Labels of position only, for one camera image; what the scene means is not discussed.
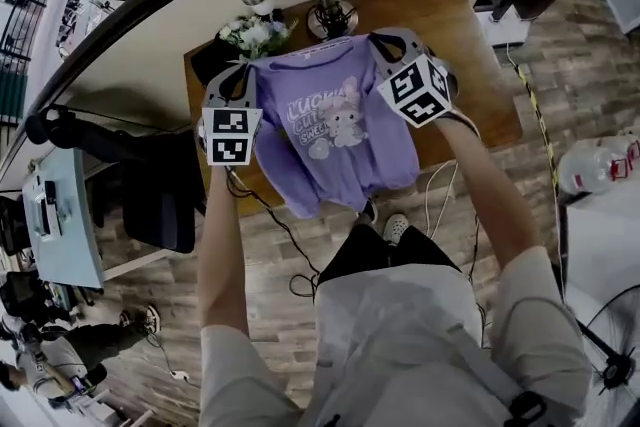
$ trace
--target flower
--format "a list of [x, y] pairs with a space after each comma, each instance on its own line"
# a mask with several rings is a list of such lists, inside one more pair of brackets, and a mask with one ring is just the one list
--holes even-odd
[[220, 37], [222, 39], [227, 39], [231, 35], [231, 24], [225, 25], [222, 29], [220, 29]]
[[269, 40], [269, 29], [264, 25], [254, 25], [250, 29], [240, 33], [240, 39], [248, 45], [258, 44], [261, 45]]

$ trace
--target black shorts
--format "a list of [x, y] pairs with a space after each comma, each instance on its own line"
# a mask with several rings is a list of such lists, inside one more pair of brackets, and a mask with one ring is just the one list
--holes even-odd
[[356, 272], [399, 267], [410, 263], [447, 265], [460, 272], [456, 264], [433, 240], [413, 226], [407, 228], [398, 245], [393, 247], [371, 226], [358, 224], [353, 227], [333, 260], [320, 273], [318, 284]]

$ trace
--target black shoe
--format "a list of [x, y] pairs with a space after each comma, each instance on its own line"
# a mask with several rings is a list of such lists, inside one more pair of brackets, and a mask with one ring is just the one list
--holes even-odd
[[371, 198], [367, 200], [364, 210], [360, 213], [367, 215], [369, 219], [371, 219], [371, 224], [376, 224], [376, 221], [378, 220], [378, 207], [376, 207], [376, 204]]
[[120, 313], [120, 322], [118, 324], [120, 324], [120, 327], [127, 327], [131, 324], [131, 314], [127, 310], [122, 310]]

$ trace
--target purple t-shirt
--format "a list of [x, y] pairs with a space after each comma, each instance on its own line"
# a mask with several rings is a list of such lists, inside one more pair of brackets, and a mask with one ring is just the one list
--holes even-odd
[[323, 200], [361, 211], [376, 189], [415, 182], [416, 150], [375, 88], [382, 77], [367, 36], [251, 65], [264, 110], [256, 157], [296, 216], [314, 216]]

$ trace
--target fan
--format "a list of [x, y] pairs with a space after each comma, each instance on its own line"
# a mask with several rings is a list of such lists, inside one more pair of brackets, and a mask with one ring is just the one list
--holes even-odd
[[640, 425], [639, 304], [635, 285], [611, 299], [588, 326], [578, 322], [595, 374], [582, 427]]

